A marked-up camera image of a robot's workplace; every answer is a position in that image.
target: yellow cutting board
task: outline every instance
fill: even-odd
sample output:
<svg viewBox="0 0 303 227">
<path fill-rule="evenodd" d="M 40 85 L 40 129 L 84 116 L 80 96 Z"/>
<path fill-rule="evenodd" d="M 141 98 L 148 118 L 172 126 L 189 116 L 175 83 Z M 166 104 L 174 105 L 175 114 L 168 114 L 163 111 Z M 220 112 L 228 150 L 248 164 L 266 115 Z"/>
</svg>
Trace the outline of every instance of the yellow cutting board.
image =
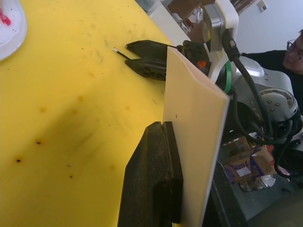
<svg viewBox="0 0 303 227">
<path fill-rule="evenodd" d="M 125 166 L 162 120 L 165 84 L 112 50 L 169 40 L 134 0 L 21 3 L 26 40 L 0 62 L 0 226 L 116 226 Z"/>
</svg>

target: cardboard box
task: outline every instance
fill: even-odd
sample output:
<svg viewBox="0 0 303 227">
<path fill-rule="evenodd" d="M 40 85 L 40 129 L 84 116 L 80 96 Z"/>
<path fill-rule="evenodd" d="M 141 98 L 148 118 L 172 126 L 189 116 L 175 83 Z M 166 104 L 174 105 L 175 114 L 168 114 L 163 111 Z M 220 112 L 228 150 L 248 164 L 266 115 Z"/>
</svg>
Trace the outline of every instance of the cardboard box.
<svg viewBox="0 0 303 227">
<path fill-rule="evenodd" d="M 266 147 L 261 147 L 256 153 L 255 149 L 242 152 L 225 161 L 223 167 L 230 183 L 276 173 L 270 164 L 272 157 Z"/>
</svg>

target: man with glasses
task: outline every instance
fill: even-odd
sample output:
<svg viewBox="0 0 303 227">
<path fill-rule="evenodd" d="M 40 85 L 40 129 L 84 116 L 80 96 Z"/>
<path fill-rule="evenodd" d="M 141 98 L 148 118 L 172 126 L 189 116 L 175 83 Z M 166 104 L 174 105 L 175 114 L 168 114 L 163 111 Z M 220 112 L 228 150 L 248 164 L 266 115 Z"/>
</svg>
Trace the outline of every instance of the man with glasses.
<svg viewBox="0 0 303 227">
<path fill-rule="evenodd" d="M 288 75 L 292 82 L 294 97 L 303 114 L 303 29 L 296 40 L 287 42 L 285 51 L 243 53 L 242 55 L 255 60 L 265 69 L 280 71 Z"/>
</svg>

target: red residue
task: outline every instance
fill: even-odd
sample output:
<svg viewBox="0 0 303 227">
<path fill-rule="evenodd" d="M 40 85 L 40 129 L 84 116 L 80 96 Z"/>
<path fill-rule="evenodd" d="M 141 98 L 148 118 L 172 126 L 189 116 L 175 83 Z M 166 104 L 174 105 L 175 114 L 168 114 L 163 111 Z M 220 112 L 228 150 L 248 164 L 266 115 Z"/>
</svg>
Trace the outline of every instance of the red residue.
<svg viewBox="0 0 303 227">
<path fill-rule="evenodd" d="M 3 14 L 3 10 L 2 9 L 0 9 L 0 19 L 6 25 L 10 25 L 10 23 L 11 23 L 10 19 Z"/>
</svg>

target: white plate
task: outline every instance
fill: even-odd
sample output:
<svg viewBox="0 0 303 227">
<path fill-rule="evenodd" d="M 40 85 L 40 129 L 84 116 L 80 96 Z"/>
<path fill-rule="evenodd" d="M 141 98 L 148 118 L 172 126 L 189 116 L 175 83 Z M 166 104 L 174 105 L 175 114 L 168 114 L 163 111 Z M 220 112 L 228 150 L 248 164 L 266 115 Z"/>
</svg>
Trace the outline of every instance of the white plate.
<svg viewBox="0 0 303 227">
<path fill-rule="evenodd" d="M 0 20 L 0 61 L 12 55 L 27 34 L 27 20 L 19 0 L 4 0 L 3 13 L 11 24 L 8 26 Z"/>
</svg>

